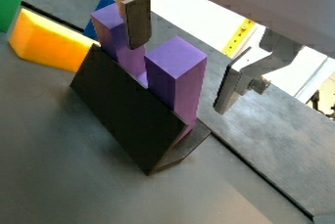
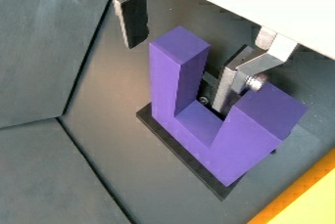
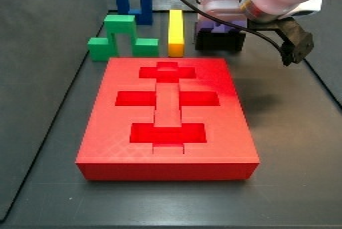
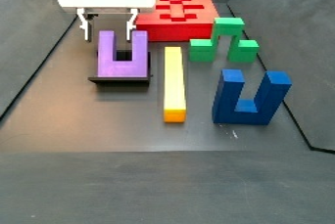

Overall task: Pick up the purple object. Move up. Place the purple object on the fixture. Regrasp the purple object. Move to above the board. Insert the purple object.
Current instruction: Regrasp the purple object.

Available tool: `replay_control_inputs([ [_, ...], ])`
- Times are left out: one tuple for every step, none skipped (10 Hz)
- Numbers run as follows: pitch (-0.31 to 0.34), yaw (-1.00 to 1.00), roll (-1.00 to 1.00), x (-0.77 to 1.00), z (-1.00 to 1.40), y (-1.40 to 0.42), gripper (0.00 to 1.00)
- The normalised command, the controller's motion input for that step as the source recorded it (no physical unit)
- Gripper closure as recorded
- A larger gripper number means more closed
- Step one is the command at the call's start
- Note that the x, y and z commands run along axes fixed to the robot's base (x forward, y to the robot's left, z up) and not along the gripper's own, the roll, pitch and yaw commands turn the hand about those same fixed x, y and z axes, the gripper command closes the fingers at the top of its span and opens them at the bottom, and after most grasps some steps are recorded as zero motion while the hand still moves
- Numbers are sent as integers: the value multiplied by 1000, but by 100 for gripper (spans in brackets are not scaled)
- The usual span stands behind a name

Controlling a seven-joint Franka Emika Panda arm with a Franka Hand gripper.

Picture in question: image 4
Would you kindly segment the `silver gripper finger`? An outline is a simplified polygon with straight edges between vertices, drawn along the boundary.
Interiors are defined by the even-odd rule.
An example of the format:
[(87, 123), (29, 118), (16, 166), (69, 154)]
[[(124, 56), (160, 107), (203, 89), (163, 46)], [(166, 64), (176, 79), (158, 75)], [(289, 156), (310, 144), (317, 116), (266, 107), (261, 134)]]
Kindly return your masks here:
[(77, 8), (77, 17), (81, 21), (80, 29), (83, 30), (83, 39), (85, 42), (91, 41), (91, 24), (85, 18), (84, 8)]
[(126, 39), (128, 42), (131, 41), (131, 32), (134, 29), (136, 29), (135, 20), (139, 14), (139, 9), (132, 8), (130, 10), (130, 13), (131, 13), (130, 19), (126, 22)]

